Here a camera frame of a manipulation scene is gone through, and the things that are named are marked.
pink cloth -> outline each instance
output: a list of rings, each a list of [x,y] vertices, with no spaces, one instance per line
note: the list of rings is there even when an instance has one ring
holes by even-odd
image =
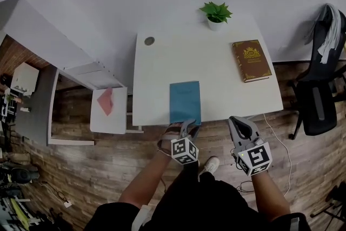
[[[101,106],[104,113],[108,116],[113,109],[112,102],[112,88],[108,88],[104,93],[97,99],[98,104]]]

brown book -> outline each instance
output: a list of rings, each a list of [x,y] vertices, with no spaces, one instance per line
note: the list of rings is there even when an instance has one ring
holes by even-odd
[[[232,44],[244,82],[267,79],[271,71],[258,40]]]

blue folder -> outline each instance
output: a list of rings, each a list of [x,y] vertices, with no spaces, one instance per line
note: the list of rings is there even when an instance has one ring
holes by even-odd
[[[169,122],[195,119],[201,125],[201,95],[199,81],[174,83],[169,88]]]

gray table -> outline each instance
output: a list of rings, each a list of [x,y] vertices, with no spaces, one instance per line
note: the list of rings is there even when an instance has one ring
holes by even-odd
[[[51,137],[58,75],[59,71],[53,65],[40,70],[35,92],[30,98],[24,97],[23,104],[17,106],[16,132],[45,146]],[[21,111],[21,107],[30,108],[30,112]]]

black sleeve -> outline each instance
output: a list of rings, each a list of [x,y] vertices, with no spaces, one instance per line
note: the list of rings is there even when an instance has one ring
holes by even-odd
[[[121,230],[131,231],[139,209],[129,203],[108,203],[97,208],[84,231]]]
[[[297,225],[297,229],[291,229],[291,226]],[[282,231],[311,231],[307,218],[302,213],[293,213],[285,216],[280,216],[270,223],[270,230]]]

